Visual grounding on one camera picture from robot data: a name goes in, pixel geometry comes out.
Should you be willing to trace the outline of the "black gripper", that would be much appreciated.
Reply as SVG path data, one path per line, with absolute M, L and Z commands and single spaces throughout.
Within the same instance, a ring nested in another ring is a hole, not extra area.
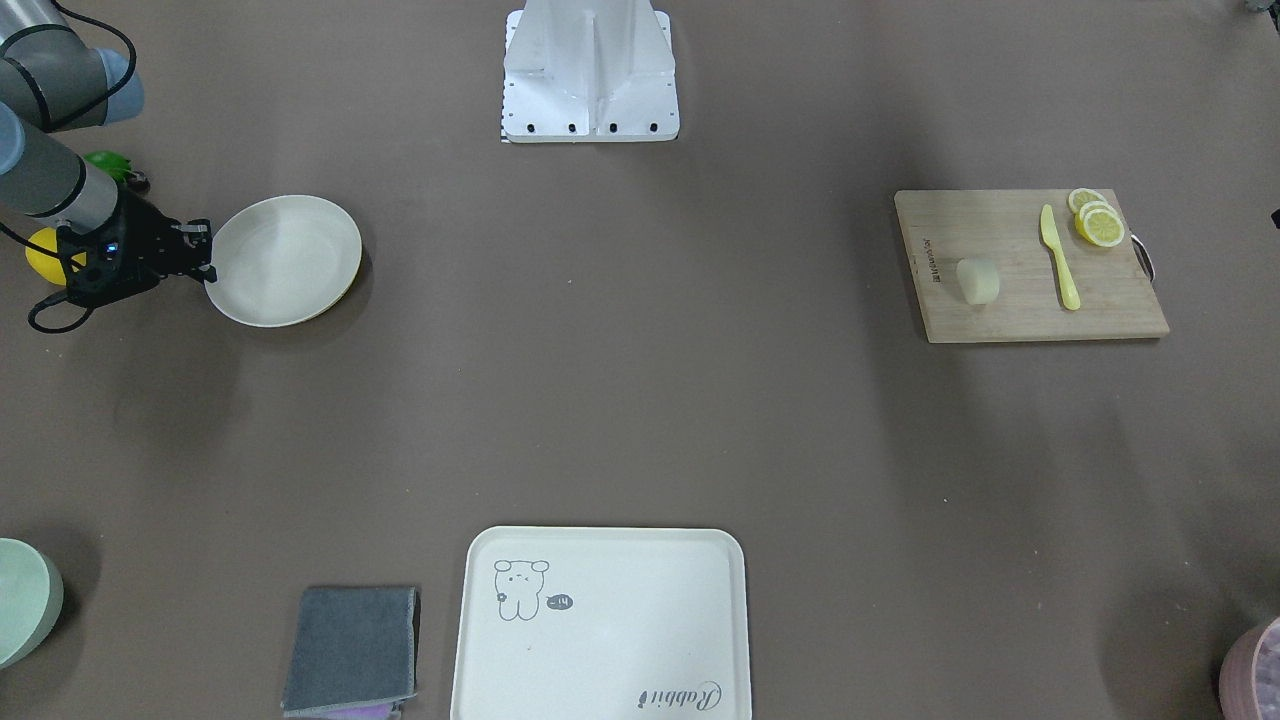
M 114 304 L 169 275 L 218 281 L 211 222 L 179 222 L 128 188 L 119 190 L 113 214 L 97 229 L 78 233 L 64 224 L 56 233 L 67 301 L 77 307 Z

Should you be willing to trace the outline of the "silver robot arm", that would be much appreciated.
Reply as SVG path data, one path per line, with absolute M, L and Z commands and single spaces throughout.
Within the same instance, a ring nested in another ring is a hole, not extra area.
M 172 275 L 215 282 L 207 220 L 168 217 L 58 140 L 141 113 L 134 47 L 88 46 L 55 1 L 5 1 L 1 17 L 3 206 L 54 231 L 61 300 L 96 309 Z

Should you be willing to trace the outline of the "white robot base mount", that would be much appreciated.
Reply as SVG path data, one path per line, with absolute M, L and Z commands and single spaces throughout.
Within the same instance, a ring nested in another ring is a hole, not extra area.
M 652 3 L 527 1 L 504 28 L 503 141 L 678 137 L 672 23 Z

